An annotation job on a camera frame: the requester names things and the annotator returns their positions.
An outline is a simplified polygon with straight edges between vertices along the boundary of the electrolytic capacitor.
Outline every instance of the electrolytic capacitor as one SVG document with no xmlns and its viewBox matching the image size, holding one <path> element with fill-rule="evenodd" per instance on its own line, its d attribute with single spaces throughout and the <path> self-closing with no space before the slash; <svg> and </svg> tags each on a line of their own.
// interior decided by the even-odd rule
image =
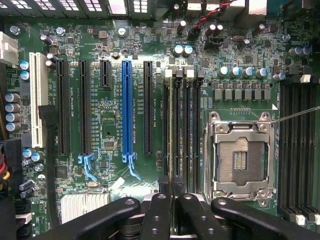
<svg viewBox="0 0 320 240">
<path fill-rule="evenodd" d="M 52 39 L 44 34 L 40 35 L 40 40 L 43 41 L 48 46 L 51 46 L 53 43 Z"/>
<path fill-rule="evenodd" d="M 238 76 L 240 74 L 240 68 L 238 68 L 237 66 L 236 67 L 233 67 L 231 69 L 231 71 L 229 71 L 229 75 L 231 78 L 235 78 L 236 76 Z"/>
<path fill-rule="evenodd" d="M 242 71 L 242 75 L 245 78 L 248 78 L 248 77 L 252 76 L 252 74 L 254 74 L 254 68 L 253 67 L 247 67 Z"/>
<path fill-rule="evenodd" d="M 34 162 L 38 162 L 45 158 L 45 154 L 42 151 L 37 151 L 31 155 L 31 159 Z"/>
<path fill-rule="evenodd" d="M 244 49 L 245 47 L 249 46 L 250 40 L 244 39 L 243 41 L 240 41 L 239 44 L 236 46 L 239 50 Z"/>
<path fill-rule="evenodd" d="M 8 102 L 8 103 L 16 103 L 19 101 L 20 96 L 16 93 L 7 93 L 4 96 L 4 99 Z"/>
<path fill-rule="evenodd" d="M 182 33 L 185 28 L 186 28 L 186 25 L 187 25 L 187 22 L 185 20 L 182 20 L 180 23 L 179 23 L 179 26 L 177 27 L 177 31 L 178 33 Z"/>
<path fill-rule="evenodd" d="M 22 156 L 26 159 L 31 158 L 32 154 L 34 154 L 36 150 L 33 147 L 29 147 L 28 149 L 23 150 Z"/>
<path fill-rule="evenodd" d="M 303 49 L 300 46 L 296 46 L 296 47 L 291 48 L 289 50 L 289 54 L 291 55 L 291 57 L 298 56 L 298 55 L 302 54 L 302 52 L 303 52 Z"/>
<path fill-rule="evenodd" d="M 208 29 L 205 31 L 205 35 L 207 37 L 209 37 L 210 35 L 212 35 L 214 33 L 214 31 L 216 30 L 216 25 L 211 24 Z"/>
<path fill-rule="evenodd" d="M 20 105 L 18 103 L 8 103 L 4 106 L 4 110 L 8 113 L 15 113 L 20 110 Z"/>
<path fill-rule="evenodd" d="M 45 65 L 51 70 L 51 71 L 55 71 L 57 69 L 57 65 L 52 62 L 51 60 L 47 60 L 45 61 Z"/>
<path fill-rule="evenodd" d="M 260 68 L 255 72 L 255 75 L 257 78 L 263 78 L 263 77 L 267 76 L 267 69 Z"/>
<path fill-rule="evenodd" d="M 212 33 L 212 36 L 214 37 L 218 36 L 223 29 L 224 29 L 224 26 L 222 26 L 221 24 L 217 25 L 215 30 Z"/>
<path fill-rule="evenodd" d="M 279 73 L 279 74 L 273 75 L 273 80 L 275 80 L 275 81 L 282 81 L 285 79 L 286 79 L 286 75 L 284 73 Z"/>
<path fill-rule="evenodd" d="M 46 54 L 46 59 L 50 60 L 53 63 L 56 63 L 59 60 L 58 57 L 53 55 L 51 52 Z"/>
<path fill-rule="evenodd" d="M 223 78 L 225 75 L 228 74 L 228 71 L 229 69 L 226 66 L 223 66 L 218 70 L 217 74 L 219 77 Z"/>
<path fill-rule="evenodd" d="M 20 198 L 26 199 L 28 197 L 31 197 L 34 192 L 35 192 L 34 188 L 29 188 L 28 190 L 20 193 Z"/>
<path fill-rule="evenodd" d="M 21 162 L 21 166 L 22 167 L 25 167 L 25 166 L 28 166 L 30 164 L 32 164 L 34 161 L 32 161 L 31 158 L 28 158 L 28 159 L 23 159 L 22 162 Z"/>
<path fill-rule="evenodd" d="M 184 51 L 184 48 L 181 45 L 177 45 L 173 49 L 173 55 L 175 57 L 179 57 L 183 51 Z"/>
<path fill-rule="evenodd" d="M 261 34 L 266 29 L 266 26 L 264 24 L 259 24 L 259 26 L 252 31 L 252 36 L 257 36 L 258 34 Z"/>
<path fill-rule="evenodd" d="M 35 185 L 35 182 L 32 181 L 31 179 L 29 179 L 28 181 L 26 181 L 25 183 L 22 183 L 22 184 L 19 186 L 19 190 L 20 190 L 20 191 L 24 191 L 24 190 L 26 190 L 26 189 L 32 188 L 34 185 Z"/>
<path fill-rule="evenodd" d="M 7 115 L 5 115 L 5 120 L 7 120 L 9 123 L 19 122 L 20 118 L 21 115 L 17 112 L 8 113 Z"/>
<path fill-rule="evenodd" d="M 194 49 L 192 48 L 192 46 L 185 46 L 183 49 L 183 56 L 187 58 L 190 56 L 190 54 L 192 54 L 193 51 Z"/>
<path fill-rule="evenodd" d="M 302 49 L 302 53 L 299 54 L 300 57 L 306 57 L 311 53 L 311 48 L 309 46 L 305 46 Z"/>
</svg>

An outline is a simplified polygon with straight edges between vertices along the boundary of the capacitor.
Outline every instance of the capacitor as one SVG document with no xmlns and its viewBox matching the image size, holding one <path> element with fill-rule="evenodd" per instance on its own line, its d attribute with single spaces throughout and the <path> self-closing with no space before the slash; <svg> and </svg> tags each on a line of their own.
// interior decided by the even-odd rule
<svg viewBox="0 0 320 240">
<path fill-rule="evenodd" d="M 303 52 L 303 48 L 300 46 L 296 46 L 296 47 L 291 48 L 289 50 L 289 54 L 291 55 L 291 57 L 298 56 L 298 55 L 302 54 L 302 52 Z"/>
<path fill-rule="evenodd" d="M 126 33 L 127 33 L 127 31 L 125 28 L 121 27 L 118 29 L 118 36 L 120 38 L 124 38 L 126 36 Z"/>
<path fill-rule="evenodd" d="M 31 155 L 31 159 L 34 162 L 38 162 L 45 158 L 45 154 L 42 151 L 37 151 Z"/>
<path fill-rule="evenodd" d="M 211 24 L 208 29 L 205 31 L 205 35 L 207 37 L 209 37 L 210 35 L 212 35 L 214 33 L 214 31 L 216 30 L 216 25 Z"/>
<path fill-rule="evenodd" d="M 20 34 L 20 27 L 11 26 L 10 27 L 10 33 L 12 33 L 13 35 L 19 35 Z"/>
<path fill-rule="evenodd" d="M 4 99 L 8 102 L 8 103 L 16 103 L 19 101 L 20 96 L 16 93 L 7 93 L 4 96 Z"/>
<path fill-rule="evenodd" d="M 30 164 L 32 164 L 34 161 L 32 161 L 31 158 L 28 158 L 28 159 L 23 159 L 22 162 L 21 162 L 21 166 L 22 167 L 25 167 L 25 166 L 28 166 Z"/>
<path fill-rule="evenodd" d="M 228 74 L 229 69 L 226 66 L 221 67 L 217 74 L 219 75 L 219 77 L 223 78 L 225 75 Z"/>
<path fill-rule="evenodd" d="M 19 131 L 21 129 L 21 124 L 19 122 L 9 122 L 9 123 L 7 123 L 5 128 L 9 132 Z"/>
<path fill-rule="evenodd" d="M 9 123 L 19 122 L 20 118 L 21 115 L 17 112 L 8 113 L 7 115 L 5 115 L 5 120 L 7 120 Z"/>
<path fill-rule="evenodd" d="M 252 31 L 252 36 L 257 36 L 258 34 L 261 34 L 266 29 L 266 26 L 264 24 L 259 24 L 259 26 Z"/>
<path fill-rule="evenodd" d="M 236 76 L 238 76 L 240 74 L 240 68 L 239 67 L 233 67 L 231 69 L 231 71 L 229 71 L 229 75 L 231 78 L 235 78 Z"/>
<path fill-rule="evenodd" d="M 300 57 L 306 57 L 311 53 L 311 48 L 309 46 L 305 46 L 302 49 L 302 53 L 299 54 Z"/>
<path fill-rule="evenodd" d="M 34 185 L 35 185 L 35 182 L 33 180 L 29 179 L 28 181 L 22 183 L 19 186 L 19 190 L 20 191 L 24 191 L 26 189 L 32 188 Z"/>
<path fill-rule="evenodd" d="M 48 46 L 51 46 L 53 43 L 52 39 L 44 34 L 40 35 L 40 40 L 43 41 Z"/>
<path fill-rule="evenodd" d="M 32 154 L 37 152 L 33 147 L 29 147 L 28 149 L 23 150 L 22 156 L 26 159 L 31 158 Z"/>
<path fill-rule="evenodd" d="M 255 75 L 257 78 L 263 78 L 263 77 L 267 76 L 267 69 L 260 68 L 255 72 Z"/>
<path fill-rule="evenodd" d="M 245 78 L 248 78 L 248 77 L 252 76 L 252 74 L 254 74 L 254 68 L 253 67 L 247 67 L 242 71 L 242 75 Z"/>
<path fill-rule="evenodd" d="M 184 51 L 184 48 L 181 45 L 177 45 L 173 49 L 173 55 L 175 57 L 179 57 L 183 51 Z"/>
<path fill-rule="evenodd" d="M 284 73 L 279 73 L 279 74 L 273 75 L 273 80 L 275 80 L 275 81 L 282 81 L 285 79 L 286 79 L 286 75 Z"/>
<path fill-rule="evenodd" d="M 42 172 L 44 170 L 44 166 L 40 163 L 34 166 L 34 170 L 36 172 Z"/>
<path fill-rule="evenodd" d="M 29 188 L 28 190 L 20 193 L 20 198 L 26 199 L 28 197 L 31 197 L 34 192 L 35 192 L 34 188 Z"/>
<path fill-rule="evenodd" d="M 237 45 L 237 48 L 239 50 L 244 49 L 245 47 L 249 46 L 250 40 L 249 39 L 244 39 L 243 41 L 240 41 L 239 44 Z"/>
<path fill-rule="evenodd" d="M 185 21 L 185 20 L 182 20 L 182 21 L 179 23 L 179 26 L 178 26 L 177 29 L 176 29 L 176 30 L 178 31 L 178 33 L 182 33 L 182 32 L 185 30 L 186 25 L 187 25 L 186 21 Z"/>
<path fill-rule="evenodd" d="M 45 65 L 51 70 L 51 71 L 55 71 L 57 69 L 57 65 L 52 62 L 51 60 L 47 60 L 45 61 Z"/>
<path fill-rule="evenodd" d="M 194 49 L 192 48 L 192 46 L 185 46 L 183 49 L 183 56 L 187 58 L 190 56 L 190 54 L 192 54 L 193 51 Z"/>
<path fill-rule="evenodd" d="M 63 36 L 65 35 L 66 30 L 62 27 L 62 26 L 58 26 L 55 29 L 56 34 L 58 34 L 59 36 Z"/>
<path fill-rule="evenodd" d="M 217 25 L 215 30 L 212 33 L 212 36 L 214 37 L 218 36 L 223 29 L 224 29 L 224 26 L 222 26 L 221 24 Z"/>
<path fill-rule="evenodd" d="M 46 54 L 46 59 L 50 60 L 53 63 L 56 63 L 59 60 L 59 58 L 53 55 L 51 52 Z"/>
<path fill-rule="evenodd" d="M 8 113 L 15 113 L 20 110 L 20 105 L 18 103 L 8 103 L 4 106 L 4 110 Z"/>
</svg>

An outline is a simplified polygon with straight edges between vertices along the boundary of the white connector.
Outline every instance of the white connector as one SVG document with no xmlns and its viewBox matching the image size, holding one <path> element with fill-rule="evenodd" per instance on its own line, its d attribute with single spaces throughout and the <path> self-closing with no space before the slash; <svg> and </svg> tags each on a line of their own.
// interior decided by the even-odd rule
<svg viewBox="0 0 320 240">
<path fill-rule="evenodd" d="M 0 31 L 0 62 L 18 66 L 18 42 Z"/>
<path fill-rule="evenodd" d="M 30 65 L 30 108 L 32 147 L 45 147 L 46 134 L 39 118 L 38 106 L 48 105 L 47 58 L 41 53 L 29 53 Z"/>
</svg>

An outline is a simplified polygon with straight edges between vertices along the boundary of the mounting hole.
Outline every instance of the mounting hole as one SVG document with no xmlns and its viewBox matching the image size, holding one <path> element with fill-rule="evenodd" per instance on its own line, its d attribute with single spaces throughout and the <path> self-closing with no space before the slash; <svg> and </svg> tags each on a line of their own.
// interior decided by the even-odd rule
<svg viewBox="0 0 320 240">
<path fill-rule="evenodd" d="M 213 228 L 208 228 L 208 234 L 210 235 L 215 234 L 215 230 Z"/>
</svg>

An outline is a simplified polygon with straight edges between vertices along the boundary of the motherboard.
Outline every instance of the motherboard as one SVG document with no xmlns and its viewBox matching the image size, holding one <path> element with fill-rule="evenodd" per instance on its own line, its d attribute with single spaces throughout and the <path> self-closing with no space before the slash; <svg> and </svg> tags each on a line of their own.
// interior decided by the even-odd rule
<svg viewBox="0 0 320 240">
<path fill-rule="evenodd" d="M 6 19 L 18 52 L 6 67 L 6 129 L 21 139 L 15 201 L 31 203 L 33 236 L 122 197 L 142 201 L 163 175 L 181 176 L 184 191 L 208 203 L 228 197 L 315 227 L 304 216 L 318 214 L 318 148 L 296 167 L 284 151 L 285 138 L 298 138 L 290 132 L 319 132 L 319 115 L 273 121 L 319 105 L 309 79 L 319 72 L 310 48 L 319 26 L 266 17 L 244 29 L 209 19 L 197 32 L 198 21 Z M 285 90 L 292 82 L 298 87 Z M 303 144 L 292 145 L 301 157 Z M 292 213 L 292 204 L 304 211 Z"/>
</svg>

